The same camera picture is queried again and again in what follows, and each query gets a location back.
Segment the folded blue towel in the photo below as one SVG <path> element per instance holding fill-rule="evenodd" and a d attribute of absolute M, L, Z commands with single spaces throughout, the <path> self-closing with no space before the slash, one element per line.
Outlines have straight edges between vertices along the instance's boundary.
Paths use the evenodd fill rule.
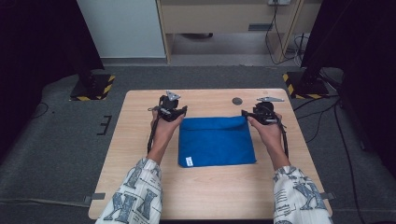
<path fill-rule="evenodd" d="M 182 167 L 256 162 L 248 121 L 242 117 L 184 118 L 179 127 L 178 164 Z"/>

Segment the white cabinet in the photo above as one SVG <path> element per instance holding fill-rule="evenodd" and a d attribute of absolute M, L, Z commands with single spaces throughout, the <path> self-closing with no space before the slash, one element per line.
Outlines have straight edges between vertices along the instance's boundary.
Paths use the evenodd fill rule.
<path fill-rule="evenodd" d="M 101 58 L 165 58 L 155 0 L 78 0 Z"/>

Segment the hazard stripe tape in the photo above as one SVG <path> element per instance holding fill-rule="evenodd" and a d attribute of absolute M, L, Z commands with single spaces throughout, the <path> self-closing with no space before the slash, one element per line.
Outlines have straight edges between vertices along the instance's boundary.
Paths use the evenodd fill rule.
<path fill-rule="evenodd" d="M 318 98 L 329 97 L 328 94 L 297 94 L 294 92 L 294 88 L 293 85 L 291 84 L 288 74 L 283 74 L 283 80 L 286 83 L 286 87 L 288 88 L 291 99 L 318 99 Z"/>
<path fill-rule="evenodd" d="M 70 100 L 71 101 L 104 100 L 104 99 L 106 99 L 108 93 L 110 92 L 111 86 L 113 85 L 113 82 L 114 82 L 114 78 L 116 78 L 116 76 L 109 77 L 108 82 L 106 84 L 106 87 L 105 87 L 102 95 L 70 97 Z"/>

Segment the gray carpet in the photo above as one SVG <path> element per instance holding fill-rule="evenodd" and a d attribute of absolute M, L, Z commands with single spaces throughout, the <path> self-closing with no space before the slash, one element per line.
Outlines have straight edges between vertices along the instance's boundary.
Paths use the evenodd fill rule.
<path fill-rule="evenodd" d="M 286 89 L 282 74 L 299 71 L 299 68 L 137 66 L 107 67 L 106 71 L 116 78 L 109 95 L 102 101 L 69 101 L 77 76 L 64 78 L 43 90 L 43 104 L 32 116 L 37 118 L 31 119 L 0 167 L 1 199 L 83 203 L 85 196 L 94 193 L 124 96 L 129 90 Z M 298 109 L 296 116 L 321 111 L 336 100 L 336 97 L 317 100 Z M 291 103 L 295 108 L 307 101 L 293 99 Z M 337 115 L 352 160 L 362 217 L 366 223 L 396 221 L 396 180 L 374 152 L 360 149 L 360 140 L 346 111 L 337 106 Z M 112 116 L 112 120 L 106 135 L 98 135 L 104 130 L 101 123 L 107 122 L 105 116 Z M 318 120 L 319 114 L 299 119 L 306 141 L 315 136 Z M 334 223 L 361 223 L 346 151 L 332 109 L 322 114 L 318 135 L 308 143 L 308 148 L 324 188 L 337 197 L 331 201 Z M 94 223 L 88 218 L 88 210 L 55 204 L 0 203 L 0 223 Z"/>

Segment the sleeve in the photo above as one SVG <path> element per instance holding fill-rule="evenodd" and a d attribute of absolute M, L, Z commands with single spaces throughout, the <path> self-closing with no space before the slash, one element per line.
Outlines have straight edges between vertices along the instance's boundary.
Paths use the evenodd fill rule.
<path fill-rule="evenodd" d="M 144 158 L 125 176 L 95 224 L 159 223 L 162 209 L 160 166 Z"/>
<path fill-rule="evenodd" d="M 294 166 L 278 169 L 274 176 L 274 223 L 332 223 L 314 182 Z"/>

